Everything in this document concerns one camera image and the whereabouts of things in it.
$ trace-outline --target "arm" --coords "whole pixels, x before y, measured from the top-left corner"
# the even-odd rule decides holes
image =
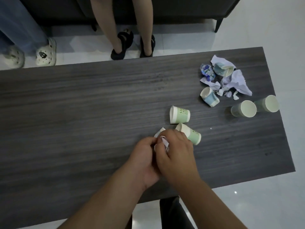
[[[152,166],[156,140],[139,141],[128,161],[59,229],[124,228],[142,193],[159,179]]]
[[[169,142],[166,154],[158,138],[156,159],[161,173],[177,190],[198,228],[246,229],[209,186],[200,179],[193,154],[193,144],[184,133],[163,131]]]

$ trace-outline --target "left hand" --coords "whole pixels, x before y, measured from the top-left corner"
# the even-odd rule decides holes
[[[159,180],[158,169],[153,162],[153,145],[157,142],[155,137],[146,137],[140,140],[132,151],[128,162],[132,169],[139,174],[144,190],[151,187]]]

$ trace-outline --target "bare leg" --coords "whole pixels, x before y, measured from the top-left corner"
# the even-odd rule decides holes
[[[122,52],[122,42],[117,37],[112,11],[112,0],[91,0],[91,6],[98,25],[110,41],[117,54]]]
[[[144,44],[146,56],[152,53],[152,33],[153,33],[153,4],[151,0],[132,0],[135,8],[138,30]]]

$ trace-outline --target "hand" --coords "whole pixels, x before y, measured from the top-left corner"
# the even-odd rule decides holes
[[[168,153],[160,136],[165,136],[169,142]],[[193,143],[183,132],[165,130],[160,133],[156,145],[156,160],[162,175],[177,191],[190,181],[200,180],[193,154]]]
[[[153,145],[157,142],[157,138],[146,137],[140,140],[132,151],[128,162],[131,163],[133,169],[139,174],[140,181],[144,190],[151,187],[159,180],[159,172],[153,166]]]

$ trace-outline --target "right hand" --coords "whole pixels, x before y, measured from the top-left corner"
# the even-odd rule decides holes
[[[168,153],[165,151],[160,136],[165,136],[169,142]],[[177,191],[192,181],[200,180],[193,153],[193,143],[183,132],[170,129],[160,133],[156,145],[156,160],[162,175]]]

